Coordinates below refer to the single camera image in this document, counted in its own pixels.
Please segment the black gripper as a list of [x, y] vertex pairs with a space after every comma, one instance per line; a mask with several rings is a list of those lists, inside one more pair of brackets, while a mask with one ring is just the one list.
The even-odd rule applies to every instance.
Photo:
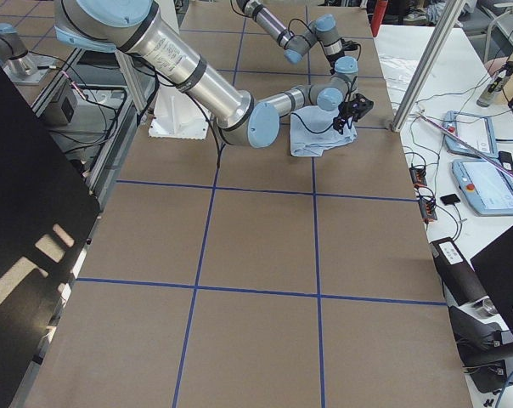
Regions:
[[354, 94], [347, 102], [342, 102], [339, 105], [339, 114], [333, 120], [334, 130], [343, 133], [346, 125], [349, 129], [352, 129], [353, 123], [362, 119], [373, 107], [374, 102], [371, 99], [361, 93]]

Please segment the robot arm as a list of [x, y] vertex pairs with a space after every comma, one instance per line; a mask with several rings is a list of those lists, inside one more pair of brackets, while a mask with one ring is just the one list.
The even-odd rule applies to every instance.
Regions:
[[263, 3], [239, 1], [237, 5], [275, 40], [292, 64], [319, 44], [330, 64], [331, 79], [324, 85], [297, 86], [256, 100], [228, 83], [184, 42], [163, 20], [155, 1], [57, 1], [55, 30], [61, 42], [75, 48], [119, 51], [144, 59], [180, 93], [213, 114], [213, 131], [227, 145], [267, 147], [277, 138], [281, 117], [307, 105], [334, 111], [331, 126], [337, 132], [373, 109], [373, 101], [357, 91], [358, 62], [345, 54], [346, 43], [332, 14], [295, 34]]
[[332, 14], [325, 14], [307, 23], [303, 33], [295, 34], [261, 1], [240, 0], [235, 3], [246, 18], [256, 22], [274, 39], [291, 64], [299, 63], [316, 44], [322, 48], [331, 68], [339, 58], [345, 56], [344, 42]]

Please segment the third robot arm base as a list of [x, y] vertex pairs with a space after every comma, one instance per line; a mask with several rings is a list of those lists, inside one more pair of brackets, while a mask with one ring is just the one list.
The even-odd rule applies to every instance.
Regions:
[[17, 30], [0, 23], [0, 66], [15, 84], [37, 85], [45, 76], [48, 64], [40, 69]]

